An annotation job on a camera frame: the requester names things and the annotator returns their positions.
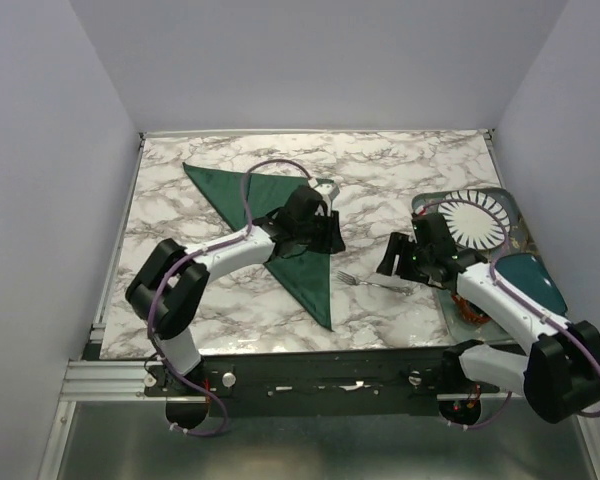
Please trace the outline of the silver metal fork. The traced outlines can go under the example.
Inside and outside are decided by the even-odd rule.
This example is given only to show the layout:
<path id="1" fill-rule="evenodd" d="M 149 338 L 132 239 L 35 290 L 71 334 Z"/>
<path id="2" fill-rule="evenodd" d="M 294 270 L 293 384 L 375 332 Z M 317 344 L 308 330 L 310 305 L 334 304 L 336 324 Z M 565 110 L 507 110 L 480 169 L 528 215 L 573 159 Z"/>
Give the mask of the silver metal fork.
<path id="1" fill-rule="evenodd" d="M 362 280 L 359 277 L 355 276 L 355 275 L 351 275 L 347 272 L 344 271 L 338 271 L 336 274 L 336 278 L 341 281 L 342 283 L 345 283 L 347 285 L 350 286 L 369 286 L 369 287 L 376 287 L 376 288 L 381 288 L 384 290 L 388 290 L 388 291 L 392 291 L 395 293 L 398 293 L 400 295 L 404 295 L 404 296 L 409 296 L 413 293 L 413 290 L 409 287 L 398 287 L 398 286 L 391 286 L 391 285 L 384 285 L 381 283 L 377 283 L 377 282 L 371 282 L 368 280 Z"/>

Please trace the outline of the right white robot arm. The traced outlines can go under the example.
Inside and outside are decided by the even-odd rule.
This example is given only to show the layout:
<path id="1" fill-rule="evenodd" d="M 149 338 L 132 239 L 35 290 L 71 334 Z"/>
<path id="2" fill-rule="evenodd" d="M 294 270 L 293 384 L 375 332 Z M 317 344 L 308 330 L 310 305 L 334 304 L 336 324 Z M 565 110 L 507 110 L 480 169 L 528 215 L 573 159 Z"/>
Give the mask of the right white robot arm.
<path id="1" fill-rule="evenodd" d="M 459 249 L 440 213 L 416 215 L 415 235 L 391 233 L 377 273 L 445 289 L 478 307 L 521 347 L 519 354 L 471 340 L 444 352 L 440 379 L 460 392 L 487 383 L 524 397 L 548 423 L 600 417 L 600 333 L 572 323 L 500 276 L 478 251 Z"/>

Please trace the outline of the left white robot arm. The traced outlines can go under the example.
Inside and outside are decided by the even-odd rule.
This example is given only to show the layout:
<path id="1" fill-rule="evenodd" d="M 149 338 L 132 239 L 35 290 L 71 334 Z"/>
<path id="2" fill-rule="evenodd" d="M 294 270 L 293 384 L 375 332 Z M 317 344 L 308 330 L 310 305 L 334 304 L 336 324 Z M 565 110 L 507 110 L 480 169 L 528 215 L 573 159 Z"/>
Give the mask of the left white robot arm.
<path id="1" fill-rule="evenodd" d="M 194 393 L 202 380 L 203 357 L 189 325 L 206 287 L 252 265 L 279 265 L 304 253 L 333 255 L 345 250 L 334 183 L 298 186 L 286 203 L 241 230 L 192 249 L 169 238 L 151 252 L 125 292 L 144 320 L 148 338 L 169 368 L 167 382 L 181 395 Z"/>

